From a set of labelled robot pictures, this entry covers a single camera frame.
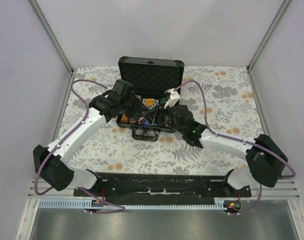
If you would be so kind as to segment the blue round blind button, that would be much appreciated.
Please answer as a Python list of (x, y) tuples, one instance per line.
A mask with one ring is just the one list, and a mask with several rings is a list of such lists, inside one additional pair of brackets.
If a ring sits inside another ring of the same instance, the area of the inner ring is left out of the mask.
[(141, 121), (141, 124), (144, 126), (150, 126), (150, 123), (145, 118)]

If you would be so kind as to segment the yellow round blind button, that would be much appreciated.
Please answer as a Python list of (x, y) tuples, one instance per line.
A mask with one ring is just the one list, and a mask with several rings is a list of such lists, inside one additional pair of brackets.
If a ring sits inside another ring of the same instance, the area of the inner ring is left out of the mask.
[(148, 98), (148, 99), (145, 100), (144, 103), (145, 103), (146, 106), (151, 107), (151, 106), (154, 105), (155, 101), (152, 98)]

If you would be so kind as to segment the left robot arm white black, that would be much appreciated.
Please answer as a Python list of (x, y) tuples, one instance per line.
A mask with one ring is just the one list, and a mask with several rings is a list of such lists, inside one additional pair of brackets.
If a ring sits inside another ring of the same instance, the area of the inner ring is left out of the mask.
[(112, 89), (94, 97), (85, 104), (81, 118), (61, 137), (46, 147), (37, 145), (33, 150), (36, 178), (42, 178), (56, 191), (67, 187), (84, 188), (95, 197), (102, 192), (102, 184), (90, 170), (69, 168), (68, 163), (81, 145), (111, 119), (125, 114), (128, 118), (140, 118), (144, 105), (136, 96), (133, 84), (118, 79)]

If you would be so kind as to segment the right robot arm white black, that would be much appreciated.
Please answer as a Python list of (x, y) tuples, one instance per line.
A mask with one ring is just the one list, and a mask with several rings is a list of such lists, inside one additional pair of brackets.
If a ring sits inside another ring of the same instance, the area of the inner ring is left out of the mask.
[(271, 139), (260, 134), (254, 139), (240, 139), (218, 132), (194, 119), (193, 113), (185, 105), (174, 107), (155, 107), (141, 114), (150, 124), (167, 126), (182, 135), (183, 140), (192, 147), (208, 148), (238, 157), (247, 162), (243, 170), (231, 170), (221, 184), (221, 191), (227, 197), (234, 196), (247, 184), (257, 182), (273, 188), (281, 179), (288, 162), (287, 157)]

